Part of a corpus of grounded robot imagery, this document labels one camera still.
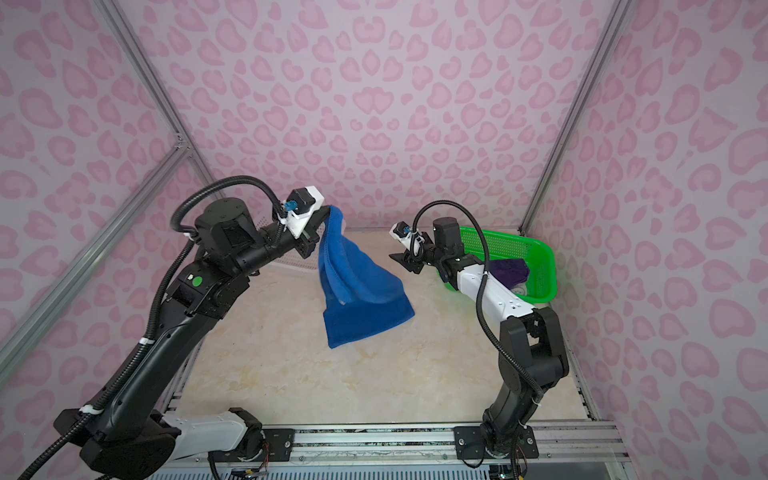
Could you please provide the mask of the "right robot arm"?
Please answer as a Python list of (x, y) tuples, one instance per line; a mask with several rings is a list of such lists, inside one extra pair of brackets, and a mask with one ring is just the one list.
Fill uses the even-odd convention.
[(458, 458), (530, 454), (535, 441), (528, 422), (544, 394), (569, 373), (557, 314), (523, 300), (495, 276), (492, 233), (467, 234), (455, 218), (442, 217), (430, 233), (398, 222), (390, 235), (405, 249), (393, 260), (415, 274), (434, 267), (444, 283), (474, 301), (479, 324), (498, 351), (502, 386), (473, 433), (457, 430)]

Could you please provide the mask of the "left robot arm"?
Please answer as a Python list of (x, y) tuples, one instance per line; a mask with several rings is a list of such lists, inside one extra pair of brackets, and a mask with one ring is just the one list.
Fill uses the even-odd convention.
[(184, 419), (155, 405), (252, 276), (292, 250), (302, 257), (312, 253), (330, 209), (310, 186), (292, 191), (275, 222), (261, 229), (236, 198), (210, 203), (194, 226), (182, 226), (201, 200), (190, 197), (174, 212), (172, 227), (189, 243), (162, 280), (130, 358), (91, 403), (63, 411), (54, 423), (59, 432), (76, 428), (69, 441), (81, 459), (114, 479), (145, 479), (169, 461), (197, 454), (229, 460), (267, 454), (261, 422), (243, 408)]

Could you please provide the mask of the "blue towel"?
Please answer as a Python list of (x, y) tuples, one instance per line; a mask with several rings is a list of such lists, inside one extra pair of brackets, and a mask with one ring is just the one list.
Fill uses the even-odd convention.
[(318, 252), (331, 349), (391, 330), (415, 316), (402, 281), (345, 237), (342, 224), (341, 210), (332, 206)]

